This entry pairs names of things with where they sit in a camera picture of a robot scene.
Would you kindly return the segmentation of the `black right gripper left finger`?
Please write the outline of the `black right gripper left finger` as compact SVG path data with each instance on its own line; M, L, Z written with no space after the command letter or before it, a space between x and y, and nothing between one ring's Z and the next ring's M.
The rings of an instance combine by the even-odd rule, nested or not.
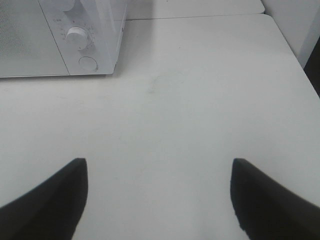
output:
M2 240L70 240L88 197L88 167L76 158L0 208Z

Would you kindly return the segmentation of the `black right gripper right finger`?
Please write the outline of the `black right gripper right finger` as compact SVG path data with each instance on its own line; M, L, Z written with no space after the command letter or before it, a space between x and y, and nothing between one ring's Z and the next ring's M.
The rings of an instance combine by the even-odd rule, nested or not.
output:
M251 240L320 238L320 208L246 159L232 162L230 199L240 228Z

